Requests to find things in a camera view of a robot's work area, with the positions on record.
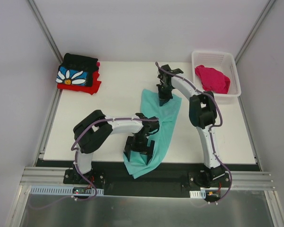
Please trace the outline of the white plastic basket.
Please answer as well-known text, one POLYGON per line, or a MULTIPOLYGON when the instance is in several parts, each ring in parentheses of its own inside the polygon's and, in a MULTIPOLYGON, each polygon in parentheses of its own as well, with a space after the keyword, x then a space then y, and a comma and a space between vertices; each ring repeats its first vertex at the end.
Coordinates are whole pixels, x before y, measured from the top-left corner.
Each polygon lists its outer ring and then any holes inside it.
POLYGON ((201 80, 195 74, 195 67, 204 65, 207 68, 214 68, 230 79, 230 88, 227 94, 215 94, 215 97, 239 97, 241 95, 240 80, 232 54, 228 52, 217 51, 193 51, 192 59, 192 76, 195 87, 199 90, 202 88, 201 80))

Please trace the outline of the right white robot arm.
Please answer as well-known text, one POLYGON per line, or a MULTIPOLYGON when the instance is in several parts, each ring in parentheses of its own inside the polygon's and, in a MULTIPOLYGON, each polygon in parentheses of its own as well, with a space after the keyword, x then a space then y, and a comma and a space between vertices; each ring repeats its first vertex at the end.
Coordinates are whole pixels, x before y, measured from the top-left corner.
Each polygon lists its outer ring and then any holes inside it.
POLYGON ((219 157, 215 138, 215 128, 222 126, 221 111, 210 91, 198 90, 193 82, 180 76, 181 69, 172 70, 169 65, 159 66, 158 87, 159 104, 163 106, 172 98, 172 90, 178 90, 189 101, 189 120, 196 127, 204 154, 204 170, 194 177, 194 183, 210 188, 225 176, 226 168, 219 157))

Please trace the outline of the teal t shirt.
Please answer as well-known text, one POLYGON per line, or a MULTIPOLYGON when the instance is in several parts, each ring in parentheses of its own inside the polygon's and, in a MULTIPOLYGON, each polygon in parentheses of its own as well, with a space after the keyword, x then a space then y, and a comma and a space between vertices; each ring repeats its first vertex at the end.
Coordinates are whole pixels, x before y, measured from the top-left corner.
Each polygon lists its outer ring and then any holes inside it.
POLYGON ((155 141, 153 156, 147 162, 147 156, 137 152, 131 152, 130 160, 124 157, 124 165, 129 175, 137 179, 156 169, 165 158, 169 149, 182 98, 173 96, 163 106, 159 106, 159 96, 150 90, 143 90, 141 97, 141 112, 146 117, 157 117, 160 123, 159 131, 149 136, 155 141))

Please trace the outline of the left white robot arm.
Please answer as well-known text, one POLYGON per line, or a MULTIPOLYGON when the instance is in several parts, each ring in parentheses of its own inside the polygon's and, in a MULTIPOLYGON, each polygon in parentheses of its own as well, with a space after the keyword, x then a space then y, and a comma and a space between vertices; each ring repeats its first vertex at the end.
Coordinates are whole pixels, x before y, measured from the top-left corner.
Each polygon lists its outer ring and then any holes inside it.
POLYGON ((147 118, 142 113, 130 117, 110 117, 95 110, 73 128, 75 142, 71 147, 75 151, 74 178, 80 184, 90 180, 93 153, 98 150, 106 139, 113 134, 131 133, 127 137, 124 155, 127 161, 132 159, 132 153, 147 157, 150 162, 154 154, 155 141, 149 136, 160 129, 159 119, 155 116, 147 118))

